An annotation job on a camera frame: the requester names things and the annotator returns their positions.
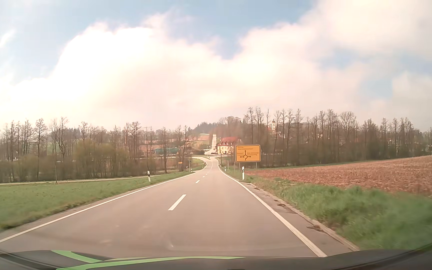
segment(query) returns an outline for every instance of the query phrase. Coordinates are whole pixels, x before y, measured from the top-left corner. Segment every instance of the cloud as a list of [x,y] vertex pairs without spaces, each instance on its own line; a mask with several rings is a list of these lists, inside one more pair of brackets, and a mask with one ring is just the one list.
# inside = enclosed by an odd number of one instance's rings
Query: cloud
[[10,42],[16,34],[15,29],[11,29],[8,32],[4,33],[2,36],[0,36],[0,49],[6,46],[8,42]]
[[[139,121],[174,128],[261,106],[432,126],[432,74],[401,63],[405,55],[432,63],[432,1],[362,2],[323,0],[296,23],[251,29],[230,59],[216,49],[220,37],[173,38],[170,13],[137,27],[95,23],[68,42],[48,77],[0,79],[0,123],[68,116],[74,126]],[[341,51],[353,55],[348,63],[325,64]],[[389,96],[366,96],[365,83],[375,79],[392,82]]]

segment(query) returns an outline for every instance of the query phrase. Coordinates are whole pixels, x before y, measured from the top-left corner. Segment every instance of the roundabout direction sign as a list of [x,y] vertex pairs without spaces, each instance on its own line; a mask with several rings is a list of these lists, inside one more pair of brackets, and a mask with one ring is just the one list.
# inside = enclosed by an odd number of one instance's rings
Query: roundabout direction sign
[[236,145],[237,163],[255,163],[261,161],[261,146],[259,144]]

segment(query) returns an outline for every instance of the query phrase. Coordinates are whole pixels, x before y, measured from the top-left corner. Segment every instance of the plowed field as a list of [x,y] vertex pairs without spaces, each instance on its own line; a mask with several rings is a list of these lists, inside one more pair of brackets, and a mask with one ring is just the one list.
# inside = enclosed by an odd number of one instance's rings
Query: plowed field
[[390,192],[432,195],[432,156],[317,167],[261,169],[257,172],[250,170],[247,174],[344,188],[361,186]]

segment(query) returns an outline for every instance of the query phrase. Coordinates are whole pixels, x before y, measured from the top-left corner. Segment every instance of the red roof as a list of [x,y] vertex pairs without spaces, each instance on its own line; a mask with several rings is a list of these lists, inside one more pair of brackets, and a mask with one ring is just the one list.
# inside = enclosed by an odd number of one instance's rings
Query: red roof
[[229,145],[229,144],[234,144],[239,142],[239,138],[238,137],[225,137],[222,138],[221,141],[219,142],[218,145]]

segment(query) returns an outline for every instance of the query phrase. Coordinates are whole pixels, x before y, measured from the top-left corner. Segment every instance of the green grass verge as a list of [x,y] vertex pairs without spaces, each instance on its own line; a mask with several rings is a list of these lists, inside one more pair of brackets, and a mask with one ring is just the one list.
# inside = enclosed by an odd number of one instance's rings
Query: green grass verge
[[0,231],[130,190],[188,175],[188,171],[111,181],[0,186]]
[[378,189],[298,183],[249,176],[310,218],[362,249],[418,249],[432,243],[432,198]]
[[198,171],[202,170],[205,167],[205,162],[199,158],[191,158],[191,170]]

